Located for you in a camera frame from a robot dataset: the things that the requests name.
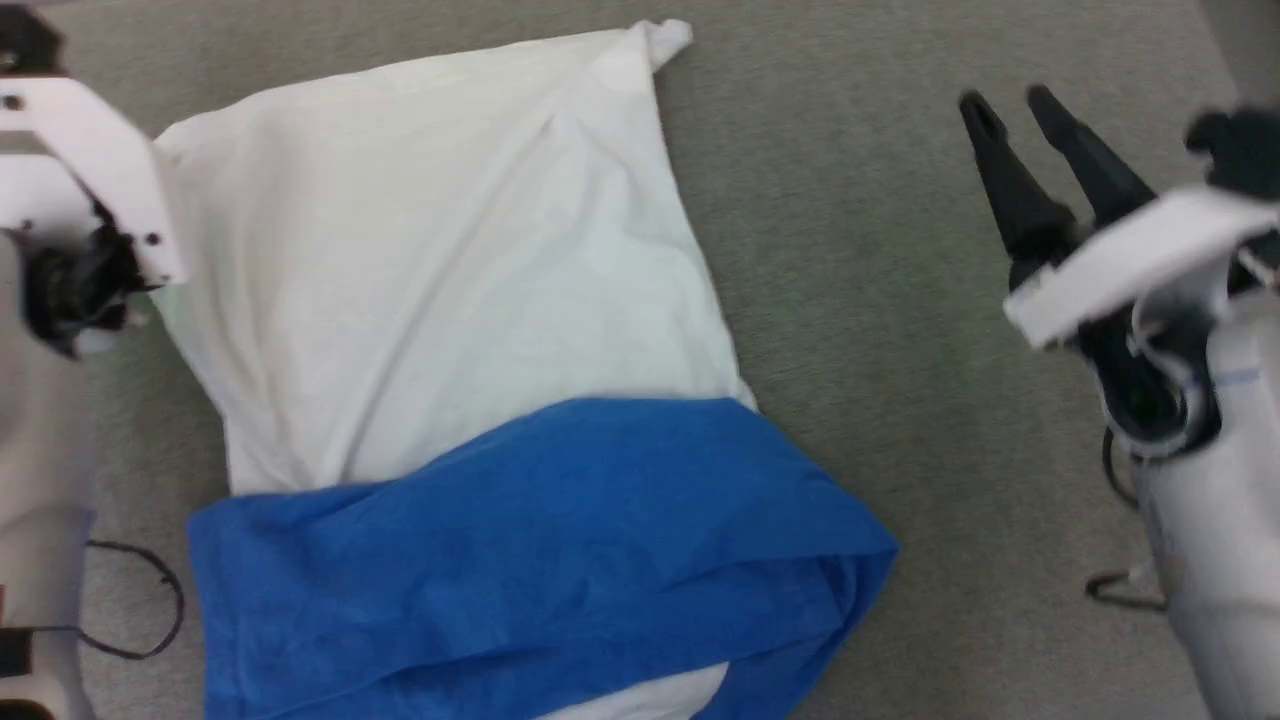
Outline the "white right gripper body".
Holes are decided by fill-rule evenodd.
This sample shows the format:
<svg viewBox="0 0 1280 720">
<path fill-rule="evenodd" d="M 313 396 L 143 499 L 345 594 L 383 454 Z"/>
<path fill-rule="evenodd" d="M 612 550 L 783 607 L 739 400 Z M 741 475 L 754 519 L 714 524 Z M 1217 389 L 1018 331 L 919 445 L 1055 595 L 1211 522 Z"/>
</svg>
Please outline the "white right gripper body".
<svg viewBox="0 0 1280 720">
<path fill-rule="evenodd" d="M 1275 227 L 1275 201 L 1178 187 L 1037 272 L 1005 299 L 1005 316 L 1029 346 L 1044 348 Z"/>
</svg>

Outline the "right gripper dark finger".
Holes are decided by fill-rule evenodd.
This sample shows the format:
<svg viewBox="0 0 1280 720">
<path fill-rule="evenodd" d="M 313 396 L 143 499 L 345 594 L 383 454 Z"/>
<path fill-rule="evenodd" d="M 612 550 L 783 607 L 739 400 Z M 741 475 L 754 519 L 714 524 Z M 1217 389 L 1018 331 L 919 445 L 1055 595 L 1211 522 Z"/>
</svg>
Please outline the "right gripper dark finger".
<svg viewBox="0 0 1280 720">
<path fill-rule="evenodd" d="M 1030 86 L 1027 102 L 1041 133 L 1075 176 L 1094 213 L 1097 231 L 1157 199 L 1157 193 L 1047 86 Z"/>
<path fill-rule="evenodd" d="M 1076 246 L 1076 218 L 1044 192 L 1009 142 L 1009 132 L 986 97 L 966 91 L 957 102 L 975 168 L 1004 251 L 1007 290 L 1018 290 L 1044 266 L 1056 266 Z"/>
</svg>

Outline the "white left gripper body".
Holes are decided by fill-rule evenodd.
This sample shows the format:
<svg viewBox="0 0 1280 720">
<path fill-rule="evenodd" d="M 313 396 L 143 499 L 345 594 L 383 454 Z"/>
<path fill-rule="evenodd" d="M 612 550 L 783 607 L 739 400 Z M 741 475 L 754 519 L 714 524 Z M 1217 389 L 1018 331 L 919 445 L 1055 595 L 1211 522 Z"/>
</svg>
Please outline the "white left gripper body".
<svg viewBox="0 0 1280 720">
<path fill-rule="evenodd" d="M 188 200 L 160 147 L 90 86 L 65 76 L 3 78 L 3 132 L 42 154 L 3 158 L 3 228 L 72 249 L 102 223 L 131 238 L 143 286 L 188 278 Z"/>
</svg>

